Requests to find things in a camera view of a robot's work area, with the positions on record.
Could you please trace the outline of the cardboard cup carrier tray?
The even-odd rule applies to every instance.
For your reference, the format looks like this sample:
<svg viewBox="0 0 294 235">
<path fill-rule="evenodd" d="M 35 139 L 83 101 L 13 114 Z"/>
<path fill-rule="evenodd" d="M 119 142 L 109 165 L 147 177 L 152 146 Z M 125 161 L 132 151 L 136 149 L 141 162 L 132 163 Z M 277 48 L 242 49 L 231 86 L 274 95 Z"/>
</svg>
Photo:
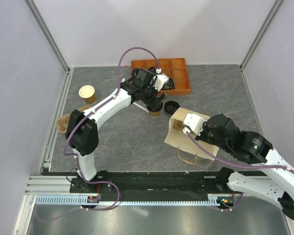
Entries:
<svg viewBox="0 0 294 235">
<path fill-rule="evenodd" d="M 175 119 L 173 122 L 173 128 L 177 131 L 182 131 L 184 128 L 183 121 Z"/>
</svg>

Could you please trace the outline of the kraft paper bag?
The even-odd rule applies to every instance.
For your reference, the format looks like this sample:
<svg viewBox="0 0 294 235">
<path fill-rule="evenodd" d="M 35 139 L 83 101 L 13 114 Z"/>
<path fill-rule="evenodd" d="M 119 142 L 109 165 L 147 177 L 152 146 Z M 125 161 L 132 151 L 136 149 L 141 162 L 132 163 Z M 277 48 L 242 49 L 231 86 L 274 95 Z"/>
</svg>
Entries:
<svg viewBox="0 0 294 235">
<path fill-rule="evenodd" d="M 203 115 L 200 113 L 196 113 L 194 111 L 190 111 L 184 108 L 179 108 L 170 118 L 169 120 L 169 131 L 165 138 L 165 143 L 173 146 L 177 149 L 177 155 L 180 160 L 182 160 L 185 163 L 191 164 L 191 165 L 198 165 L 198 160 L 200 158 L 202 159 L 208 159 L 208 160 L 214 160 L 212 157 L 210 157 L 208 154 L 206 154 L 204 151 L 202 151 L 200 148 L 198 148 L 191 139 L 187 136 L 187 134 L 184 134 L 183 131 L 177 131 L 173 128 L 173 122 L 175 119 L 183 121 L 186 114 L 197 114 L 201 116 L 202 118 L 208 120 L 210 117 L 207 115 Z M 191 132 L 191 136 L 193 138 L 196 137 L 196 134 Z M 180 153 L 184 151 L 189 154 L 192 154 L 194 156 L 192 161 L 188 161 L 181 157 Z"/>
</svg>

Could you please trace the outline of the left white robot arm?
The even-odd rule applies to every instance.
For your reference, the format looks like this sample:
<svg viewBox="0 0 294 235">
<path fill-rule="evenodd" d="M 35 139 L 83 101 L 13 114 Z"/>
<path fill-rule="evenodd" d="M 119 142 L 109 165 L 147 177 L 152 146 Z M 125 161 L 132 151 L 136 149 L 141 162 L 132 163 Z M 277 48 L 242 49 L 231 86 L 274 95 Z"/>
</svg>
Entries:
<svg viewBox="0 0 294 235">
<path fill-rule="evenodd" d="M 163 107 L 166 93 L 161 93 L 169 77 L 157 69 L 152 73 L 138 68 L 128 80 L 122 81 L 118 87 L 104 100 L 85 111 L 74 110 L 69 118 L 65 147 L 71 147 L 70 153 L 76 159 L 81 187 L 86 192 L 94 192 L 98 181 L 94 161 L 94 151 L 99 144 L 99 128 L 114 114 L 133 104 L 142 101 L 151 112 L 159 112 Z"/>
</svg>

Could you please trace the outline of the black cup lid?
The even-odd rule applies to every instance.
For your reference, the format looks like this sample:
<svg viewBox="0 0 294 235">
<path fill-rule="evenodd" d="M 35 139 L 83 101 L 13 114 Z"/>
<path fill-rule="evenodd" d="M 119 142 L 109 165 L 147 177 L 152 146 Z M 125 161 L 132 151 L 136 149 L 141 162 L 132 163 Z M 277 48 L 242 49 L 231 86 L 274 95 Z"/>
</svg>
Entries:
<svg viewBox="0 0 294 235">
<path fill-rule="evenodd" d="M 173 100 L 167 101 L 164 105 L 165 112 L 170 115 L 173 115 L 179 108 L 179 103 Z"/>
<path fill-rule="evenodd" d="M 158 104 L 157 106 L 155 105 L 147 105 L 147 109 L 149 112 L 159 112 L 163 108 L 163 103 Z"/>
</svg>

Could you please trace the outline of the brown paper cup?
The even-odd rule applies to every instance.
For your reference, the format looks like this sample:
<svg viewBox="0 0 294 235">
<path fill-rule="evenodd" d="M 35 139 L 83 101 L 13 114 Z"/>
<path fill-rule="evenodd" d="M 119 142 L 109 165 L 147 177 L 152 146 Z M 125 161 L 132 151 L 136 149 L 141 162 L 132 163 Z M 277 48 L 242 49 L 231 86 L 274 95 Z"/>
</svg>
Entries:
<svg viewBox="0 0 294 235">
<path fill-rule="evenodd" d="M 95 88 L 91 85 L 81 87 L 78 94 L 87 104 L 94 104 L 97 100 Z"/>
<path fill-rule="evenodd" d="M 149 116 L 152 117 L 152 118 L 157 118 L 157 117 L 160 116 L 160 114 L 161 114 L 161 110 L 156 111 L 156 112 L 151 111 L 151 110 L 148 110 L 148 114 L 149 114 Z"/>
</svg>

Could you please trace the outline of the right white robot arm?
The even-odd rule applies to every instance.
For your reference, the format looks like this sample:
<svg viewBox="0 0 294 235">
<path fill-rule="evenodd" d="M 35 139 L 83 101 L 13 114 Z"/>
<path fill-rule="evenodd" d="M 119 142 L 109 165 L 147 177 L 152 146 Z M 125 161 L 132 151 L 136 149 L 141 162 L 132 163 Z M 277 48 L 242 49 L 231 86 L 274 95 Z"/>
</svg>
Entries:
<svg viewBox="0 0 294 235">
<path fill-rule="evenodd" d="M 250 194 L 277 206 L 285 216 L 294 220 L 294 167 L 267 139 L 253 131 L 241 131 L 223 114 L 201 118 L 199 126 L 197 141 L 219 147 L 243 162 L 242 168 L 259 170 L 274 181 L 266 184 L 225 168 L 222 172 L 228 176 L 220 176 L 214 181 L 217 191 L 224 193 L 231 189 Z"/>
</svg>

